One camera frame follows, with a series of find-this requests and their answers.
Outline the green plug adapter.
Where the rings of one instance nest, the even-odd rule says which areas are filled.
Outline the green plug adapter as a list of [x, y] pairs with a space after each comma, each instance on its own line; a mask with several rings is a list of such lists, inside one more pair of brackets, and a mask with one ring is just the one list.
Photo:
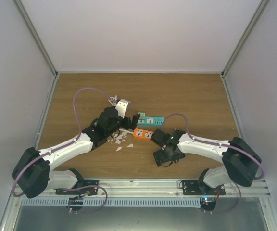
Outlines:
[[146, 114], [145, 114], [144, 112], [139, 112], [139, 114], [140, 114], [139, 119], [144, 120], [144, 119], [145, 119]]

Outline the teal power strip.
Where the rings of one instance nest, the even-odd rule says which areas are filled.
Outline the teal power strip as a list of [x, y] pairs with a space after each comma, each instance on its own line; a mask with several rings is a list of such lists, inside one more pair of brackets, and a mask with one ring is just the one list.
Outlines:
[[160, 116], [146, 116], [145, 119], [139, 119], [137, 128], [142, 127], [161, 127], [164, 122], [164, 118]]

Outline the black adapter with cable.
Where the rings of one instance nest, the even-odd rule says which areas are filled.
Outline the black adapter with cable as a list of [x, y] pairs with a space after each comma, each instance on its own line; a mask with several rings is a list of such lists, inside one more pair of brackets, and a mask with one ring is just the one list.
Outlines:
[[174, 160], [174, 161], [167, 162], [166, 165], [163, 164], [162, 162], [158, 162], [158, 163], [157, 163], [157, 166], [158, 166], [158, 167], [169, 167], [169, 166], [171, 166], [172, 164], [177, 164], [178, 162], [179, 162], [179, 159], [178, 159], [178, 160]]

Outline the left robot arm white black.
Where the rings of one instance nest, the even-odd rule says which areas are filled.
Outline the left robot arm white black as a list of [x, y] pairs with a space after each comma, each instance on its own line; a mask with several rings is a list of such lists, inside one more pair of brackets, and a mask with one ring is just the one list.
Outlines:
[[[84, 194], [87, 185], [77, 170], [71, 168], [57, 171], [56, 168], [78, 155], [99, 148], [121, 128], [134, 130], [139, 118], [139, 114], [129, 118], [125, 116], [124, 109], [107, 107], [99, 118], [94, 119], [76, 137], [46, 149], [36, 150], [34, 147], [26, 149], [12, 172], [14, 179], [12, 195], [15, 197], [25, 195], [31, 199], [45, 190]], [[16, 186], [22, 190], [20, 195], [15, 193]]]

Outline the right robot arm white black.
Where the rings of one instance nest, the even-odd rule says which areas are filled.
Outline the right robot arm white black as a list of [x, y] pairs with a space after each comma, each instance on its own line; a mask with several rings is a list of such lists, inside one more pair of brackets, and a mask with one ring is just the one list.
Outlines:
[[153, 153], [158, 166], [176, 164], [186, 154], [200, 155], [221, 163], [220, 167], [205, 169], [196, 181], [198, 193], [204, 195], [213, 194], [216, 188], [227, 183], [251, 187], [262, 162], [258, 154], [239, 137], [217, 141], [195, 137], [182, 130], [169, 134], [157, 129], [150, 140], [160, 147]]

